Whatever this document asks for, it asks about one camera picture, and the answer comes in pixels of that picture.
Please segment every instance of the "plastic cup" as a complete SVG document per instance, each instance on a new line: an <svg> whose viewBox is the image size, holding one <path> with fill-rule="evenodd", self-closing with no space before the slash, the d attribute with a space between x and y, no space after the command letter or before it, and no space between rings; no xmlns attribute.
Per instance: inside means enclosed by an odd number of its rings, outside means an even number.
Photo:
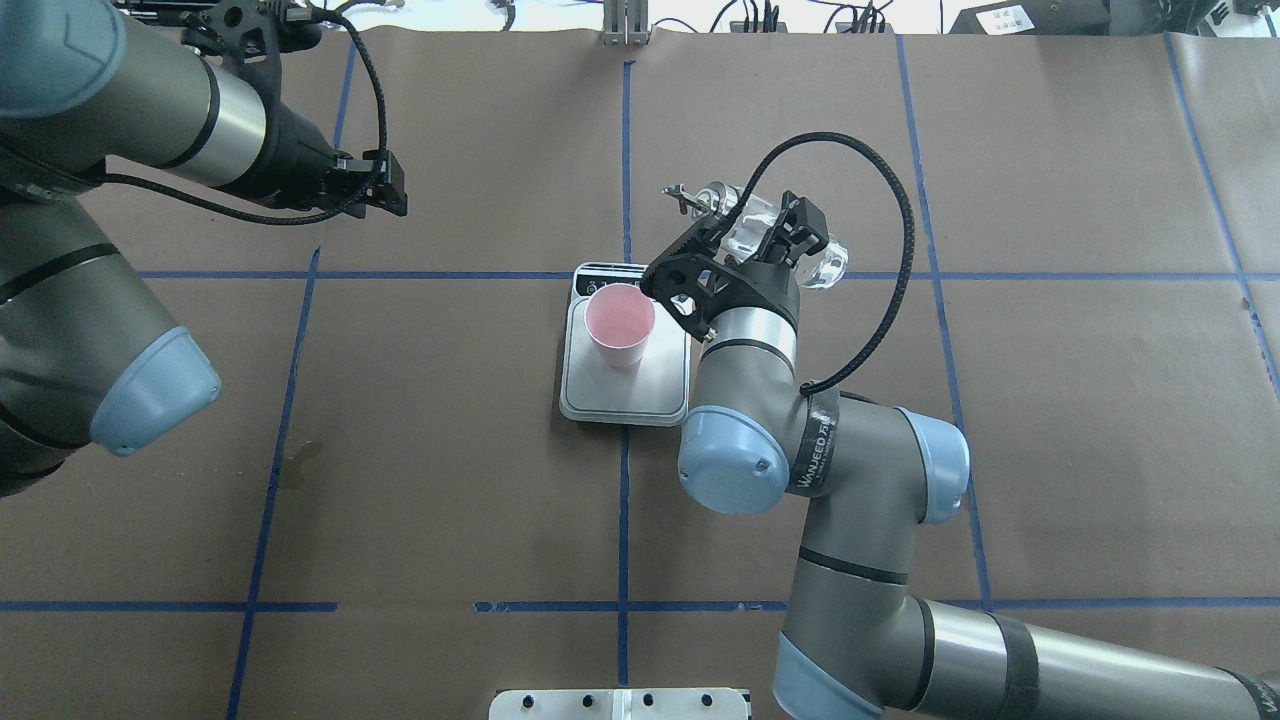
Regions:
<svg viewBox="0 0 1280 720"><path fill-rule="evenodd" d="M607 284L586 301L586 332L591 345L613 368L630 368L640 361L653 334L653 301L634 284Z"/></svg>

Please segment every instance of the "black stripe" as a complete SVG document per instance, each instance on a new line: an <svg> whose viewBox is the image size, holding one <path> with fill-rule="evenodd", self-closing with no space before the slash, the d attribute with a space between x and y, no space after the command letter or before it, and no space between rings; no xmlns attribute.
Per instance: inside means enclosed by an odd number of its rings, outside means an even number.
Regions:
<svg viewBox="0 0 1280 720"><path fill-rule="evenodd" d="M1228 670L1226 667L1219 667L1219 670L1235 678L1242 685L1244 685L1244 689L1249 691L1249 697L1253 698L1253 705L1258 706L1258 720L1275 720L1276 717L1280 717L1280 689L1272 688L1262 680L1245 675L1244 673L1235 673L1234 670Z"/></svg>
<svg viewBox="0 0 1280 720"><path fill-rule="evenodd" d="M906 573L891 573L888 570L881 570L879 568L868 568L867 565L859 565L856 562L849 562L847 560L840 560L815 552L805 546L800 546L800 560L808 560L809 562L822 565L828 570L835 570L846 575L856 575L877 583L888 583L891 585L906 584Z"/></svg>
<svg viewBox="0 0 1280 720"><path fill-rule="evenodd" d="M45 447L51 447L54 450L79 450L84 447L84 443L72 445L45 436L40 430L28 425L27 423L23 423L22 419L14 415L13 410L5 407L3 402L0 402L0 423L9 425L9 429L12 429L13 432Z"/></svg>
<svg viewBox="0 0 1280 720"><path fill-rule="evenodd" d="M1039 702L1039 655L1027 625L988 612L1005 638L1005 700L995 720L1030 720Z"/></svg>
<svg viewBox="0 0 1280 720"><path fill-rule="evenodd" d="M105 258L108 255L119 255L120 251L110 242L102 242L100 245L90 245L88 247L81 247L74 252L68 252L60 258L54 258L52 260L27 270L26 273L13 278L12 281L0 284L0 305L5 305L14 297L18 297L23 291L31 290L37 284L47 281L49 278L56 275L63 270L69 270L76 265L81 265L93 260L96 258Z"/></svg>
<svg viewBox="0 0 1280 720"><path fill-rule="evenodd" d="M214 74L214 68L209 67L209 63L201 60L201 65L205 67L205 74L209 76L209 114L205 115L205 126L200 128L200 135L196 140L191 141L191 146L178 155L173 160L156 165L161 170L168 170L169 168L177 168L178 165L191 160L197 152L205 149L205 143L209 142L209 136L214 135L214 127L218 126L218 113L223 106L223 95L218 90L218 76Z"/></svg>
<svg viewBox="0 0 1280 720"><path fill-rule="evenodd" d="M902 710L908 712L915 710L924 701L924 693L929 689L929 680L933 679L933 643L937 641L937 633L933 628L933 611L929 610L929 603L915 598L915 602L920 605L920 615L924 618L924 660L920 662L920 679L915 683L915 692L911 693L911 700L906 701L906 706Z"/></svg>
<svg viewBox="0 0 1280 720"><path fill-rule="evenodd" d="M726 340L724 342L717 342L716 345L708 347L705 352L703 352L703 357L707 357L708 355L716 352L722 347L733 347L739 345L745 345L748 347L759 347L760 350L768 350L769 352L777 355L780 360L787 364L787 368L791 369L791 374L795 374L796 372L796 366L791 364L791 359L787 357L781 350L773 347L767 342L760 342L758 340L737 338L737 340Z"/></svg>

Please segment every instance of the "digital scale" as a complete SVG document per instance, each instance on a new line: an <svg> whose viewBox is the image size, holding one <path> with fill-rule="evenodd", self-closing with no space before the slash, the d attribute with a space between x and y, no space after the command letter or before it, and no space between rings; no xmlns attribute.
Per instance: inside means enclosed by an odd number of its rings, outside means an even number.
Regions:
<svg viewBox="0 0 1280 720"><path fill-rule="evenodd" d="M586 333L586 302L612 283L640 284L644 265L584 263L573 270L564 316L561 413L570 420L673 427L689 411L689 336L660 306L644 356L611 368Z"/></svg>

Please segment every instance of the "clear glass bottle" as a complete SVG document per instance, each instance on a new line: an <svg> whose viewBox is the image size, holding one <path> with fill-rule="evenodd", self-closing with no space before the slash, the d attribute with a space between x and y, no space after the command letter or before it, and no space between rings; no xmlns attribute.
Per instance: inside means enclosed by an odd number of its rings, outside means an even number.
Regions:
<svg viewBox="0 0 1280 720"><path fill-rule="evenodd" d="M724 217L737 204L740 193L741 188L714 181L699 190L695 197L704 206L714 209L716 214ZM707 210L698 206L694 206L692 211L695 215L707 214ZM777 219L778 208L753 193L746 200L746 206L742 208L742 214L737 218L737 222L733 223L733 227L730 228L728 233L721 241L721 250L727 255L732 255L740 263L745 261L760 247L764 233L773 227ZM837 242L833 236L827 240L827 249L818 255L801 256L796 261L796 282L800 283L800 287L827 290L845 275L845 269L849 266L849 250Z"/></svg>

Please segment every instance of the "cable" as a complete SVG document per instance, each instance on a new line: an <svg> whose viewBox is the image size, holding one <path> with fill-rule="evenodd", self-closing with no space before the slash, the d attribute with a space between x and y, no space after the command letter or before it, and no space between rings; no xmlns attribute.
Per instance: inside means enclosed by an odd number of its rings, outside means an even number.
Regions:
<svg viewBox="0 0 1280 720"><path fill-rule="evenodd" d="M383 0L347 0L342 5L338 5L338 9L335 9L334 13L338 13L339 15L346 15L347 10L355 8L356 5L381 5L381 4Z"/></svg>
<svg viewBox="0 0 1280 720"><path fill-rule="evenodd" d="M858 22L858 8L854 6L854 5L841 5L841 6L836 8L831 13L829 18L827 18L827 24L822 26L822 32L823 33L826 33L826 32L828 32L831 29L831 23L836 22L836 15L838 15L841 10L852 10L854 12L854 22L855 23Z"/></svg>
<svg viewBox="0 0 1280 720"><path fill-rule="evenodd" d="M343 4L342 8L348 8L351 5L367 1L378 1L378 0L349 0L348 3ZM365 72L369 73L369 83L374 88L374 102L378 105L378 152L374 156L374 167L376 168L387 160L387 99L383 96L383 85L378 79L378 72L374 69L374 59L372 56L370 56L369 49L365 47L365 41L361 40L360 31L356 29L356 26L352 24L351 20L340 15L338 10L324 10L321 8L314 8L314 10L317 13L317 18L320 20L337 23L347 29L347 32L351 35L352 45L355 45L356 51L360 53L360 60L365 65ZM228 218L236 218L237 220L244 220L248 223L259 223L262 225L308 225L312 223L319 223L321 220L328 220L329 218L333 218L335 215L340 215L342 213L346 213L348 208L364 200L365 193L369 192L369 188L372 187L374 182L378 179L378 173L376 172L369 173L369 176L360 183L360 187L356 188L351 193L351 196L348 196L346 200L338 204L338 206L325 210L323 213L316 213L315 215L302 215L297 218L275 218L271 215L256 215L253 213L244 213L242 210L236 210L233 208L220 205L211 200L205 200L204 197L197 197L195 195L186 193L180 190L169 187L166 184L161 184L134 176L108 173L99 179L101 179L104 183L131 184L133 187L141 187L142 190L159 192L160 195L166 195L175 200L182 200L183 202L188 202L197 208L204 208L205 210L211 210L214 213L227 215Z"/></svg>
<svg viewBox="0 0 1280 720"><path fill-rule="evenodd" d="M721 8L721 12L719 12L719 13L716 13L716 19L714 19L714 20L712 20L712 28L710 28L710 29L708 29L707 32L716 32L716 26L718 26L718 24L719 24L719 19L721 19L721 18L723 18L723 17L724 17L724 13L727 13L727 12L728 12L728 9L730 9L730 8L732 8L732 6L733 6L733 4L736 4L736 3L737 3L737 0L728 0L728 3L724 3L724 6L723 6L723 8Z"/></svg>
<svg viewBox="0 0 1280 720"><path fill-rule="evenodd" d="M902 181L897 179L897 176L893 173L893 168L890 168L888 163L886 163L884 159L881 158L879 154L876 152L876 150L873 150L869 145L855 137L838 132L806 132L783 141L773 150L769 150L769 154L760 160L755 172L751 173L751 179L746 181L746 186L739 193L737 204L733 205L733 208L728 211L728 215L721 220L719 227L726 232L733 227L733 223L736 223L739 217L742 215L742 209L746 206L746 201L751 197L755 184L760 182L760 177L764 174L764 170L768 169L769 164L772 164L778 155L782 155L792 147L809 142L835 142L837 145L844 145L845 147L850 147L863 158L870 160L872 165L879 170L881 177L884 178L884 182L888 183L890 190L893 192L893 199L897 200L897 209L902 215L902 264L897 269L897 281L893 283L893 295L890 299L888 309L884 310L884 316L881 318L879 325L876 328L876 332L872 333L867 345L864 345L863 348L859 350L844 368L837 370L836 374L822 380L820 383L805 383L800 386L800 395L803 396L810 396L840 384L845 378L851 375L854 370L860 368L873 352L876 352L876 348L879 347L879 343L884 340L888 329L893 325L893 320L897 318L897 311L902 307L902 297L906 296L906 283L911 279L911 263L915 259L915 217L911 211L911 199L906 195L906 190L902 187Z"/></svg>
<svg viewBox="0 0 1280 720"><path fill-rule="evenodd" d="M695 28L694 26L686 23L685 20L682 20L680 18L662 18L660 20L655 20L653 23L653 27L658 27L662 23L680 23L680 24L687 27L689 29L694 31L695 33L698 32L698 28Z"/></svg>
<svg viewBox="0 0 1280 720"><path fill-rule="evenodd" d="M856 400L858 402L868 402L870 405L879 405L879 402L876 402L874 400L867 397L865 395L858 395L856 392L849 392L847 389L840 391L840 397L847 400Z"/></svg>

